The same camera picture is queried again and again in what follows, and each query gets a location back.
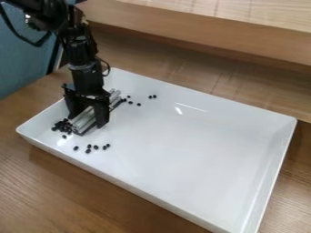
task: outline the cable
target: cable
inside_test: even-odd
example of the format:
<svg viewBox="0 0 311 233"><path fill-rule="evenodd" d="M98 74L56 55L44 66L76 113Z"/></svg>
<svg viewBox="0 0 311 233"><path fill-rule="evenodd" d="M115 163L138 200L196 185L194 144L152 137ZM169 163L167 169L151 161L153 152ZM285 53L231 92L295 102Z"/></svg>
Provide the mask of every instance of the cable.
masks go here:
<svg viewBox="0 0 311 233"><path fill-rule="evenodd" d="M107 63L104 59L102 59L102 58L100 58L100 57L98 57L98 56L97 56L97 58L98 58L102 63L104 63L105 66L107 66L107 69L106 69L107 74L104 75L104 73L103 73L103 76L109 76L110 71L111 71L111 67L110 67L109 63Z"/></svg>
<svg viewBox="0 0 311 233"><path fill-rule="evenodd" d="M0 15L4 18L5 20L5 23L7 25L7 27L11 30L11 32L16 36L18 37L19 39L27 42L28 44L32 45L32 46L35 46L35 47L41 47L45 41L47 41L47 39L51 36L51 32L47 32L45 35L43 35L41 37L41 39L37 40L37 41L31 41L29 39L27 39L26 37L22 36L22 35L19 35L15 28L13 27L9 17L7 16L6 12L5 12L5 9L4 7L0 4Z"/></svg>

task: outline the robotic arm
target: robotic arm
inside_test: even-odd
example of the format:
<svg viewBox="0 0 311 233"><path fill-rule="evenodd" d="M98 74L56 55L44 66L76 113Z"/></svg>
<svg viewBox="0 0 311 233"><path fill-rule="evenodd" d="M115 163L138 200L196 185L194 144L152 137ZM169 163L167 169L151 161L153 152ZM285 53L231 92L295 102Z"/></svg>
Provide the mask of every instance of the robotic arm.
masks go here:
<svg viewBox="0 0 311 233"><path fill-rule="evenodd" d="M73 78L73 84L62 86L69 110L68 118L76 119L92 108L94 111L92 126L86 120L90 125L89 128L93 126L100 128L108 123L111 102L115 101L110 99L110 93L103 89L102 60L96 56L98 53L96 42L83 12L73 5L68 5L65 0L8 0L6 2L24 10L25 22L31 28L53 32L61 41L68 56L68 67ZM85 132L86 130L83 132L76 130L78 135L83 135Z"/></svg>

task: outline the white tray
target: white tray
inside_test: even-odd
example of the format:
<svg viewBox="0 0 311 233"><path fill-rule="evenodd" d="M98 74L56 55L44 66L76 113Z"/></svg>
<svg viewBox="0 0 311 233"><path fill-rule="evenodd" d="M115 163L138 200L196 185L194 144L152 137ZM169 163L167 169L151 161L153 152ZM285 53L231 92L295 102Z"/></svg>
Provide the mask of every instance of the white tray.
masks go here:
<svg viewBox="0 0 311 233"><path fill-rule="evenodd" d="M296 120L116 68L105 79L112 87L134 104L121 105L100 130L62 139L51 130L68 114L60 100L17 132L203 228L257 232ZM85 153L87 144L106 143L107 151Z"/></svg>

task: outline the wooden shelf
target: wooden shelf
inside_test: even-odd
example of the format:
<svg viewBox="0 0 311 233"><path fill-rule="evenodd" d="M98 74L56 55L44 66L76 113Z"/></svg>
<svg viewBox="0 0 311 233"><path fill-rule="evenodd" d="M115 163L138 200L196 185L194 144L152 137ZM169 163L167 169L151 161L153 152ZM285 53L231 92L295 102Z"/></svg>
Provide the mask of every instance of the wooden shelf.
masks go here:
<svg viewBox="0 0 311 233"><path fill-rule="evenodd" d="M215 55L311 72L308 32L114 0L89 0L79 7L94 26L106 32L142 36Z"/></svg>
<svg viewBox="0 0 311 233"><path fill-rule="evenodd" d="M311 2L307 0L117 1L311 33Z"/></svg>

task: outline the wooden surface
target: wooden surface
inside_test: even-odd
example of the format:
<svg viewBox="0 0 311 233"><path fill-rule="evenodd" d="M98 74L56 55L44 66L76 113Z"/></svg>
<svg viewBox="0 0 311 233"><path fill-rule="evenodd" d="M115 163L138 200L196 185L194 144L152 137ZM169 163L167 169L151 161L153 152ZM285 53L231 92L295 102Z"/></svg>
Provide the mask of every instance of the wooden surface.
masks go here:
<svg viewBox="0 0 311 233"><path fill-rule="evenodd" d="M117 0L311 33L307 0Z"/></svg>
<svg viewBox="0 0 311 233"><path fill-rule="evenodd" d="M79 7L103 31L174 40L171 44L188 49L310 72L310 33L115 0L89 0Z"/></svg>
<svg viewBox="0 0 311 233"><path fill-rule="evenodd" d="M95 38L100 56L113 66L217 96L255 106L262 105L264 99L266 106L282 111L284 107L277 107L282 100L288 109L296 103L295 96L286 95L296 89L296 82L301 86L296 94L306 94L306 77L295 73L118 36L95 34ZM60 70L0 101L0 232L206 233L142 198L32 147L16 134L17 126L61 97L60 86L67 78L68 72ZM268 204L261 233L311 232L310 141L311 125L300 122Z"/></svg>

